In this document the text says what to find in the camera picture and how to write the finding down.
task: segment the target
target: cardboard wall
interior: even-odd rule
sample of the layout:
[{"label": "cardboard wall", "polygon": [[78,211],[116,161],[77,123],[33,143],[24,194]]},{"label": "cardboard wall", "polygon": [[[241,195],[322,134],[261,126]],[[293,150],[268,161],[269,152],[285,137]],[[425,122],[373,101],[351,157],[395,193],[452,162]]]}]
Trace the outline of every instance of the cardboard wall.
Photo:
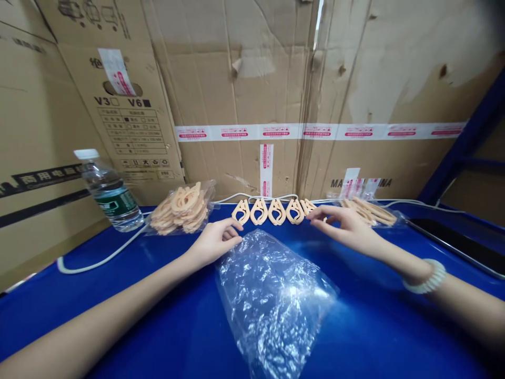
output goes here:
[{"label": "cardboard wall", "polygon": [[144,0],[189,182],[217,198],[263,193],[273,145],[275,196],[296,189],[307,62],[317,6],[298,0]]},{"label": "cardboard wall", "polygon": [[360,167],[377,197],[417,197],[503,68],[503,25],[493,2],[325,1],[300,194]]},{"label": "cardboard wall", "polygon": [[[4,290],[109,223],[84,188],[73,150],[107,154],[41,14],[30,1],[0,8]],[[20,30],[25,26],[30,33]]]},{"label": "cardboard wall", "polygon": [[[140,0],[38,5],[115,167],[139,205],[159,204],[184,175]],[[99,48],[119,50],[113,66]],[[134,90],[116,92],[109,74],[121,75]]]}]

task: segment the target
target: plastic bag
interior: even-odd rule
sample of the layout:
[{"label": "plastic bag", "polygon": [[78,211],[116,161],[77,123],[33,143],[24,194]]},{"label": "plastic bag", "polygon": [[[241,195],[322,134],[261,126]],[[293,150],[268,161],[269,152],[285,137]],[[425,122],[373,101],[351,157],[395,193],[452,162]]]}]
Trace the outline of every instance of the plastic bag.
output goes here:
[{"label": "plastic bag", "polygon": [[405,221],[407,218],[403,213],[384,207],[378,201],[370,199],[369,196],[367,200],[361,196],[341,198],[341,195],[327,192],[326,198],[335,199],[334,205],[336,206],[354,209],[363,221],[372,228],[391,228],[407,225]]},{"label": "plastic bag", "polygon": [[146,235],[177,235],[201,232],[214,206],[215,180],[187,184],[170,191],[146,218]]},{"label": "plastic bag", "polygon": [[220,261],[218,288],[253,378],[298,378],[339,289],[314,263],[256,229]]}]

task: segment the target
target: power cord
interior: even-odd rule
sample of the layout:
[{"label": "power cord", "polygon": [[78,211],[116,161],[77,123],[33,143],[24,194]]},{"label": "power cord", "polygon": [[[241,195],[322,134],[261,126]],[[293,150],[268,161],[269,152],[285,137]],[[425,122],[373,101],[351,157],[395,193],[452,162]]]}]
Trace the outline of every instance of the power cord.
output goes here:
[{"label": "power cord", "polygon": [[[226,199],[215,201],[214,204],[236,204],[236,203],[225,203],[225,201],[228,201],[228,200],[230,200],[230,199],[232,199],[234,197],[237,197],[237,196],[245,196],[245,197],[247,197],[248,198],[248,202],[250,202],[253,199],[261,198],[261,196],[251,196],[249,194],[246,194],[246,193],[243,193],[243,192],[239,192],[239,193],[236,193],[236,194],[234,194],[232,196],[227,197]],[[284,195],[284,196],[280,196],[280,197],[276,197],[276,198],[280,199],[282,202],[288,202],[290,200],[290,199],[287,199],[288,197],[294,197],[294,198],[298,199],[298,195],[296,195],[296,194],[289,194],[289,195]],[[274,198],[273,197],[264,197],[264,199],[265,200],[273,200]],[[311,202],[313,204],[323,204],[323,203],[332,203],[332,202],[334,202],[336,200],[337,199],[319,199],[319,200],[313,200]],[[423,203],[423,202],[421,202],[419,200],[412,200],[412,199],[380,199],[380,200],[381,201],[391,201],[391,203],[383,205],[383,207],[385,207],[385,208],[387,208],[387,207],[389,207],[389,206],[391,206],[393,204],[406,203],[406,204],[424,206],[424,207],[435,209],[435,210],[442,211],[442,212],[465,213],[464,211],[453,211],[453,210],[447,210],[447,209],[444,209],[444,208],[440,208],[439,207],[440,201],[437,201],[436,205],[428,205],[428,204],[425,204],[425,203]],[[142,214],[143,215],[148,215],[150,213],[151,212],[146,212],[146,213],[142,213]],[[83,267],[83,268],[76,268],[74,270],[71,270],[71,269],[65,267],[65,265],[63,263],[63,257],[61,256],[61,257],[59,257],[56,260],[56,265],[58,266],[58,270],[62,274],[80,274],[80,273],[83,273],[85,271],[93,270],[94,268],[102,266],[103,264],[109,262],[116,255],[118,255],[120,252],[122,252],[130,243],[132,243],[132,241],[134,239],[136,239],[141,233],[143,233],[145,231],[145,229],[147,228],[147,226],[148,225],[144,225],[137,233],[135,233],[134,236],[132,236],[128,241],[126,241],[118,250],[116,250],[115,252],[113,252],[110,256],[108,256],[104,260],[102,260],[102,261],[100,261],[98,263],[95,263],[94,265],[91,265],[91,266],[88,266],[88,267]]]}]

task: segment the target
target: white bracelet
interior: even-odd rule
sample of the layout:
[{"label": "white bracelet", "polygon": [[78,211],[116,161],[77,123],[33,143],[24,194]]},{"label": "white bracelet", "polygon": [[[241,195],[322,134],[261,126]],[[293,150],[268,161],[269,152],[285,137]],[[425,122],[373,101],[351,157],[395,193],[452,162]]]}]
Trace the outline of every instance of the white bracelet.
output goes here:
[{"label": "white bracelet", "polygon": [[403,280],[403,285],[405,286],[405,288],[408,289],[410,292],[414,292],[415,294],[418,295],[427,294],[436,290],[447,275],[446,268],[439,261],[430,259],[425,259],[423,261],[428,262],[435,269],[433,271],[433,274],[431,274],[430,278],[427,281],[417,286],[413,286],[408,284],[405,280]]}]

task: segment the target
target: blue metal shelf frame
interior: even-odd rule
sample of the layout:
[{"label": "blue metal shelf frame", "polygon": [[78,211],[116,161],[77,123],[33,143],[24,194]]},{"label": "blue metal shelf frame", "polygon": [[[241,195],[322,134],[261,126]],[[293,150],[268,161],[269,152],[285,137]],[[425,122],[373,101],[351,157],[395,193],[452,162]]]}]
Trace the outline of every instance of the blue metal shelf frame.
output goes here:
[{"label": "blue metal shelf frame", "polygon": [[505,115],[505,68],[489,89],[488,93],[468,121],[463,133],[438,166],[418,200],[435,204],[460,172],[468,168],[497,169],[501,171],[505,162],[474,158],[480,145],[489,137]]}]

